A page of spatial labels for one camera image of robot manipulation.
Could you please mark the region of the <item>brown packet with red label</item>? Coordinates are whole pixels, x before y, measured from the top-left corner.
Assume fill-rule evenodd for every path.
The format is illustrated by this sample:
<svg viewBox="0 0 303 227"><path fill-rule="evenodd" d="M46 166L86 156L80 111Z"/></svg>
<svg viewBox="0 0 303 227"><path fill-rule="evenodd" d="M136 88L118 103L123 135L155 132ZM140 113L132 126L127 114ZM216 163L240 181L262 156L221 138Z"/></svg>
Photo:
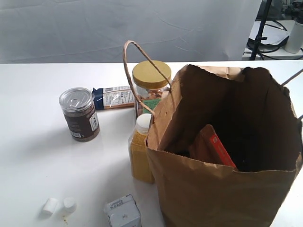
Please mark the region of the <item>brown packet with red label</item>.
<svg viewBox="0 0 303 227"><path fill-rule="evenodd" d="M207 124L189 147L190 158L238 170L212 125Z"/></svg>

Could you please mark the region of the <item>brown paper bag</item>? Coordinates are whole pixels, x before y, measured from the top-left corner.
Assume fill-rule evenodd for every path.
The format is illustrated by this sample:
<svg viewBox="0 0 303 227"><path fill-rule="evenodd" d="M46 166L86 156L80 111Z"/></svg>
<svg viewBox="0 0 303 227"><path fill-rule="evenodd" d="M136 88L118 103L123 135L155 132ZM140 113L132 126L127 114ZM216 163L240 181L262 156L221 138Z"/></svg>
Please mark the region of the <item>brown paper bag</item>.
<svg viewBox="0 0 303 227"><path fill-rule="evenodd" d="M168 227L268 227L303 165L302 120L262 67L184 66L145 144Z"/></svg>

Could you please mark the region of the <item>yellow lid plastic jar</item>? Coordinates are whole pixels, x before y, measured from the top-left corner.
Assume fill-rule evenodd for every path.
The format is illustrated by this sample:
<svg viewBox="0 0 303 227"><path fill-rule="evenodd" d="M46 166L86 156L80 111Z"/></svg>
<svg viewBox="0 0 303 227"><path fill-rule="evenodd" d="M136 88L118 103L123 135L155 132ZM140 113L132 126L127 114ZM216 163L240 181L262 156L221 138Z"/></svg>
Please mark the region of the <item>yellow lid plastic jar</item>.
<svg viewBox="0 0 303 227"><path fill-rule="evenodd" d="M169 91L168 80L171 81L171 69L164 62L156 60L152 62L158 69L155 69L149 61L142 61L133 68L132 77L138 97L146 106L154 110Z"/></svg>

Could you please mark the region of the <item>blue cracker package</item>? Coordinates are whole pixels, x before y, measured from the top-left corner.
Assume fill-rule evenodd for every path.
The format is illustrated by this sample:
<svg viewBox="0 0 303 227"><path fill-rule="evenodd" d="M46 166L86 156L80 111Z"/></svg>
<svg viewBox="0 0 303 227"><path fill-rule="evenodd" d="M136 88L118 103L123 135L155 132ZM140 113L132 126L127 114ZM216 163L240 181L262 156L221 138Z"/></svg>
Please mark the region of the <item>blue cracker package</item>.
<svg viewBox="0 0 303 227"><path fill-rule="evenodd" d="M93 89L96 110L134 107L134 95L129 86Z"/></svg>

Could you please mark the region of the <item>yellow grain bottle white cap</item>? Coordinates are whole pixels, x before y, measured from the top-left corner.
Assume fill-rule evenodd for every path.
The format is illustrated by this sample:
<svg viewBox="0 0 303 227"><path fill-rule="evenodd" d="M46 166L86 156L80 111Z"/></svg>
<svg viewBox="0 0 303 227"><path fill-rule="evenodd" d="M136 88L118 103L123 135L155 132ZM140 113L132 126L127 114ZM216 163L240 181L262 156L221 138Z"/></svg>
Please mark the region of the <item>yellow grain bottle white cap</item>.
<svg viewBox="0 0 303 227"><path fill-rule="evenodd" d="M132 135L129 139L129 157L133 178L154 183L154 177L149 167L145 139L147 137L152 115L144 113L138 116Z"/></svg>

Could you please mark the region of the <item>clear can brown label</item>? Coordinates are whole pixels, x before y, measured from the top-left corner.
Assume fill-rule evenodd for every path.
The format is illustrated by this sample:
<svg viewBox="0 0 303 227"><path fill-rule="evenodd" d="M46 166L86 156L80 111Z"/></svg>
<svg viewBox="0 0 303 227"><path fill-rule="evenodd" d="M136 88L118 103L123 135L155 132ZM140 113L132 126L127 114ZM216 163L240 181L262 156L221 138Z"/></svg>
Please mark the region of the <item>clear can brown label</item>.
<svg viewBox="0 0 303 227"><path fill-rule="evenodd" d="M82 87L64 91L59 97L71 136L80 142L94 139L100 131L92 93Z"/></svg>

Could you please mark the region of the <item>grey white carton box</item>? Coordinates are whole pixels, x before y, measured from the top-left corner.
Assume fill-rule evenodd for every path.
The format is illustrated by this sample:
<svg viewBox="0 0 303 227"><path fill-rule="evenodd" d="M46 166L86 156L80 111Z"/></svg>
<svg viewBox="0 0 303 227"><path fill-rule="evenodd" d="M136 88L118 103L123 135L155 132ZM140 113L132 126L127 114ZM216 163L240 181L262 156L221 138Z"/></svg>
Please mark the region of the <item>grey white carton box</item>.
<svg viewBox="0 0 303 227"><path fill-rule="evenodd" d="M141 214L131 194L123 196L105 205L111 227L141 227Z"/></svg>

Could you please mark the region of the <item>white marshmallow right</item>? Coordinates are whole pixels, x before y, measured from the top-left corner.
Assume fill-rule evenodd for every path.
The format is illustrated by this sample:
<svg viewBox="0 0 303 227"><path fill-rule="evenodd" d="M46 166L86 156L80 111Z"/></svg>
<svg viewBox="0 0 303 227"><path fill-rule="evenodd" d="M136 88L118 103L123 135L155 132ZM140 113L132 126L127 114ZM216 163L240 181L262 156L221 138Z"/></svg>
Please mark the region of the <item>white marshmallow right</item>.
<svg viewBox="0 0 303 227"><path fill-rule="evenodd" d="M68 213L73 213L77 208L77 202L74 197L66 197L63 199L63 206Z"/></svg>

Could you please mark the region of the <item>white marshmallow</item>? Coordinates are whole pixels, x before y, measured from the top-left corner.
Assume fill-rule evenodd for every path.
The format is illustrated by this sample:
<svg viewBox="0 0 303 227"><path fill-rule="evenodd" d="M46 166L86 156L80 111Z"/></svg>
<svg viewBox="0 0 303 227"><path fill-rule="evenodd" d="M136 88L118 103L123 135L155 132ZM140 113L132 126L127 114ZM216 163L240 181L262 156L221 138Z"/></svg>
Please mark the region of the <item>white marshmallow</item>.
<svg viewBox="0 0 303 227"><path fill-rule="evenodd" d="M58 200L56 198L48 198L42 208L42 213L52 215L57 207Z"/></svg>
<svg viewBox="0 0 303 227"><path fill-rule="evenodd" d="M77 202L74 197L66 197L63 199L63 206L68 213L73 213L77 208Z"/></svg>

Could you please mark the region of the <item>black tripod stand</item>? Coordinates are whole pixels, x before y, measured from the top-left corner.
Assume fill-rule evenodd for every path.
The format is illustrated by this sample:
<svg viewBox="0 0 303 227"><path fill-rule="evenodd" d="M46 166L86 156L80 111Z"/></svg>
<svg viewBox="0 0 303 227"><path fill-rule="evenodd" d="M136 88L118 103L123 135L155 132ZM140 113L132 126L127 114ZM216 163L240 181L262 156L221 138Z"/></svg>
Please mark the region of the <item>black tripod stand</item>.
<svg viewBox="0 0 303 227"><path fill-rule="evenodd" d="M266 23L266 20L267 20L267 17L268 17L268 13L269 13L269 10L270 10L271 3L272 3L272 0L267 0L266 4L264 6L264 11L263 11L263 14L262 14L263 17L262 17L261 22L260 22L258 33L255 37L254 48L253 48L252 53L251 53L250 61L254 61L256 59L256 55L258 53L258 48L259 48L259 45L261 44L261 41L267 39L267 37L263 37L262 34L263 34L264 26L265 26L265 23Z"/></svg>

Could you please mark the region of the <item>white marshmallow left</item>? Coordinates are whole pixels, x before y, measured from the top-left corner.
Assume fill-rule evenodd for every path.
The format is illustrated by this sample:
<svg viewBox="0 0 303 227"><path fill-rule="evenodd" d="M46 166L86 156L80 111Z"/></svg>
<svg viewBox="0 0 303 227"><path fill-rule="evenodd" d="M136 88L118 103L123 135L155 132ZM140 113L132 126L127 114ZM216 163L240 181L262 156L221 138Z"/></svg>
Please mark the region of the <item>white marshmallow left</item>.
<svg viewBox="0 0 303 227"><path fill-rule="evenodd" d="M52 215L57 207L58 200L56 198L48 198L42 208L42 213Z"/></svg>

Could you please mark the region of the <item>white backdrop cloth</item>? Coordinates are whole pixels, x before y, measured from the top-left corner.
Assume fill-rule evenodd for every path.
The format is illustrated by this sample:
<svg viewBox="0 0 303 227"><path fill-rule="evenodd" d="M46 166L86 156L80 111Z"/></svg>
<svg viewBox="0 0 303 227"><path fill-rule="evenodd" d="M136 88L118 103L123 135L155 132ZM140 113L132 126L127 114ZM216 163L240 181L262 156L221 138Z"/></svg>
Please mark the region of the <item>white backdrop cloth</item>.
<svg viewBox="0 0 303 227"><path fill-rule="evenodd" d="M126 41L160 61L239 61L259 0L3 0L2 63L121 62Z"/></svg>

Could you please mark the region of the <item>white papers on desk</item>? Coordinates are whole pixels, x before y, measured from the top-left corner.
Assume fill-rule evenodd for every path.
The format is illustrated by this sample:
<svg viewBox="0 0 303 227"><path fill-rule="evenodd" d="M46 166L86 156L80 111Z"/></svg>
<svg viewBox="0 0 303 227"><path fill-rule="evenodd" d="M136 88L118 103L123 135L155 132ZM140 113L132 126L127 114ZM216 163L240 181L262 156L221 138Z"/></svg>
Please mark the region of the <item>white papers on desk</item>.
<svg viewBox="0 0 303 227"><path fill-rule="evenodd" d="M255 40L258 33L260 22L254 22L251 33L249 35L250 40ZM282 27L275 27L271 25L265 25L263 30L263 37L267 37L266 40L262 40L263 45L279 45L289 37L289 32Z"/></svg>

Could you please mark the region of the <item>white thermos bottle black lid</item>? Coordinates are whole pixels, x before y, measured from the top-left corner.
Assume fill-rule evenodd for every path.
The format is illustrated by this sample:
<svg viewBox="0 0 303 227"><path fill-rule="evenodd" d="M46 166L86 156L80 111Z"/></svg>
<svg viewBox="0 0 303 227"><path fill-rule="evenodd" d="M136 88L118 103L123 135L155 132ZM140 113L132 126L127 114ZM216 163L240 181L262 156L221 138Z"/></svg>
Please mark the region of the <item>white thermos bottle black lid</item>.
<svg viewBox="0 0 303 227"><path fill-rule="evenodd" d="M303 12L296 18L293 29L289 35L285 50L289 53L298 53L303 44Z"/></svg>

